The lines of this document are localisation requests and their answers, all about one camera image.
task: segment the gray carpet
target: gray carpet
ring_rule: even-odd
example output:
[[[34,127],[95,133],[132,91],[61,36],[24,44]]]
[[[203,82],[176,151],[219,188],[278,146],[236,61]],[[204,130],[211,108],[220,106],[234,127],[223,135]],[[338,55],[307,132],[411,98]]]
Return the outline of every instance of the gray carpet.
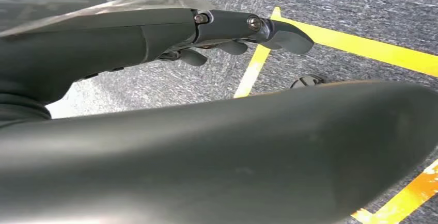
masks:
[[[284,17],[431,54],[438,54],[438,0],[210,0],[218,9],[254,12],[268,17],[274,6]],[[53,105],[55,117],[108,113],[231,98],[254,47],[242,56],[206,53],[209,62],[191,67],[182,62],[152,62],[76,83]],[[273,51],[253,92],[282,90],[303,74],[327,82],[383,79],[414,82],[438,90],[435,77],[316,45],[307,55]],[[431,157],[438,158],[436,150]],[[418,171],[367,207],[374,212],[406,185]],[[402,224],[436,224],[434,197]],[[346,223],[358,223],[349,218]]]

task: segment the yellow tape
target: yellow tape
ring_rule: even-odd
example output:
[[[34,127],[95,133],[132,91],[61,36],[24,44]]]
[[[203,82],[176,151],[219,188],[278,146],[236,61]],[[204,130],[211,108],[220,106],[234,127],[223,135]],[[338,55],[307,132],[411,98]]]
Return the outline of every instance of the yellow tape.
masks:
[[[295,25],[307,33],[315,43],[438,77],[436,55],[285,19],[281,17],[279,7],[275,7],[274,13],[278,15],[273,15],[273,19]]]
[[[436,193],[438,159],[371,217],[362,218],[360,211],[352,216],[363,224],[398,224]]]

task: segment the black plastic part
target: black plastic part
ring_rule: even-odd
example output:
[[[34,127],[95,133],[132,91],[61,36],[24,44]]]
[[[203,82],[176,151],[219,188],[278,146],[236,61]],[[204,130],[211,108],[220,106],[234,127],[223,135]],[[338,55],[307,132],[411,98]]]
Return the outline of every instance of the black plastic part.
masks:
[[[231,55],[241,55],[248,50],[248,45],[242,42],[224,42],[218,44],[217,48]]]
[[[191,10],[164,9],[78,17],[0,38],[0,89],[49,104],[78,79],[155,60],[194,33]]]
[[[180,60],[184,61],[189,65],[199,67],[204,65],[208,59],[207,57],[198,53],[197,51],[186,49],[181,51]]]
[[[35,28],[25,33],[47,33],[81,29],[189,23],[194,23],[193,13],[190,9],[147,9],[76,16],[57,23]]]
[[[376,82],[10,125],[0,129],[0,216],[334,223],[422,162],[437,125],[433,90]]]
[[[322,84],[324,82],[324,80],[316,75],[305,75],[302,77],[299,77],[297,80],[295,80],[292,85],[290,86],[290,88],[301,88],[301,87],[306,87],[306,86],[315,86],[315,85],[319,85]]]
[[[294,54],[305,54],[314,45],[313,40],[294,25],[270,19],[262,21],[262,29],[245,40],[262,44],[272,50],[284,48]]]
[[[144,61],[140,27],[23,34],[0,38],[0,89],[42,104],[62,98],[88,75]]]
[[[248,26],[247,19],[254,16],[251,13],[210,10],[203,11],[208,15],[210,22],[197,26],[198,36],[196,43],[208,43],[209,41],[238,39],[251,36],[256,31]]]
[[[147,55],[143,62],[157,59],[161,54],[170,52],[172,46],[193,38],[194,22],[179,24],[145,25],[142,31],[146,39]]]

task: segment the screw head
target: screw head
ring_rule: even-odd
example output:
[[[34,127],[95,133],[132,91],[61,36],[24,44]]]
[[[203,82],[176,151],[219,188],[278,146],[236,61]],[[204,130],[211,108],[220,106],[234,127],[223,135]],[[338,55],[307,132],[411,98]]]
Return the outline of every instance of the screw head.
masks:
[[[260,30],[262,22],[261,22],[259,17],[251,16],[248,18],[247,22],[248,22],[248,26],[250,29],[252,29],[254,31]]]
[[[208,16],[205,14],[196,14],[195,15],[195,23],[197,23],[197,24],[208,23]]]

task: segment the clear plastic sheet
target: clear plastic sheet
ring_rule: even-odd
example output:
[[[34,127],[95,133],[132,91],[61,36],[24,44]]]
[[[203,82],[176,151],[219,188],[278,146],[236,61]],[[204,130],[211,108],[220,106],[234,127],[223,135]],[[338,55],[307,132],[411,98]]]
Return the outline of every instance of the clear plastic sheet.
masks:
[[[36,28],[41,28],[78,16],[94,15],[108,12],[165,8],[191,8],[210,10],[214,9],[214,6],[206,0],[114,0],[99,5],[93,5],[77,11],[26,22],[15,27],[8,27],[3,31],[0,30],[0,37],[29,32]]]

